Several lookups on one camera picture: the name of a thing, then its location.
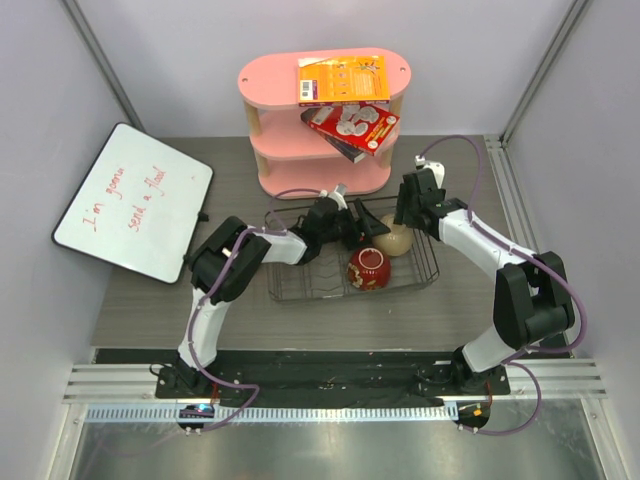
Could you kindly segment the tan bowl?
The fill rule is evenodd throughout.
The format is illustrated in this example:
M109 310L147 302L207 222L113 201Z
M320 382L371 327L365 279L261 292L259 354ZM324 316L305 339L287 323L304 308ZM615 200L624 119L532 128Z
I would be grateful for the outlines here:
M409 252L413 245L413 233L405 225L394 223L394 215L387 214L381 222L390 229L389 233L372 239L373 246L389 257L399 257Z

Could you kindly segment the red patterned bowl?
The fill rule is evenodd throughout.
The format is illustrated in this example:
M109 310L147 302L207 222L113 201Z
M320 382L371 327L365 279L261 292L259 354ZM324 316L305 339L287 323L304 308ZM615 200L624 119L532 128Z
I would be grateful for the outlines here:
M391 279L391 261L381 250L364 247L356 250L347 263L348 283L361 291L385 288Z

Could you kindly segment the black wire dish rack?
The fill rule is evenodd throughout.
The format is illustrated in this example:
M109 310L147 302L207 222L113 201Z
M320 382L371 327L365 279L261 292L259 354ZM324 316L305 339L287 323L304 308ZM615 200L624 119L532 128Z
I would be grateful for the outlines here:
M354 200L347 202L354 217L358 217ZM378 197L362 200L366 208L379 220L384 215L395 213L396 199ZM439 267L431 240L422 232L412 230L413 245L408 253L399 257L389 257L391 279L385 288L361 291L348 283L347 263L358 249L374 247L373 243L348 249L342 242L328 243L319 255L301 265L271 263L266 266L271 298L276 301L303 301L312 299L338 298L366 292L387 292L407 289L421 289L432 284L439 276Z

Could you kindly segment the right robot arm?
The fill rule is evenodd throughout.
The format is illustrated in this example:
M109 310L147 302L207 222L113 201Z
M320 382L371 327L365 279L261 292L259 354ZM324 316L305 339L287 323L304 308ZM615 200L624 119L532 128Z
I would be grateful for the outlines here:
M432 168L403 176L395 221L463 254L494 283L492 325L452 357L451 380L460 393L477 393L486 385L488 371L574 326L561 258L521 247L461 200L448 199Z

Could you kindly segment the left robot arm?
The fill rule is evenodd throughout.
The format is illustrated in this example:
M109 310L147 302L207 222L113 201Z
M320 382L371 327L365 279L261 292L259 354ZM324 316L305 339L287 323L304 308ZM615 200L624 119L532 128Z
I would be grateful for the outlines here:
M217 357L227 312L262 265L302 266L326 244L338 242L356 250L389 232L359 199L349 206L320 197L283 230L250 226L236 216L226 218L188 260L193 301L178 347L178 363L185 366L178 377L179 388L193 399L211 391L213 375L205 367Z

